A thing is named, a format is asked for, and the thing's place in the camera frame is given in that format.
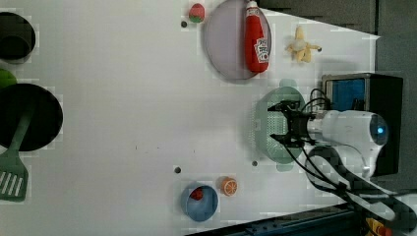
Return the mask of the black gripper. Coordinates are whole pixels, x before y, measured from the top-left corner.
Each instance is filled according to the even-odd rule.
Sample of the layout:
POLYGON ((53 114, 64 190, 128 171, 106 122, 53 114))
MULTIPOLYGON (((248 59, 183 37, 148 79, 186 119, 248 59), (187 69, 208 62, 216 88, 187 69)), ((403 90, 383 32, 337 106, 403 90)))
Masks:
POLYGON ((309 115, 299 110, 300 102, 283 100, 268 108, 268 112, 282 112, 286 118, 287 133, 271 134, 270 137, 290 148, 302 148, 310 137, 307 132, 309 115))

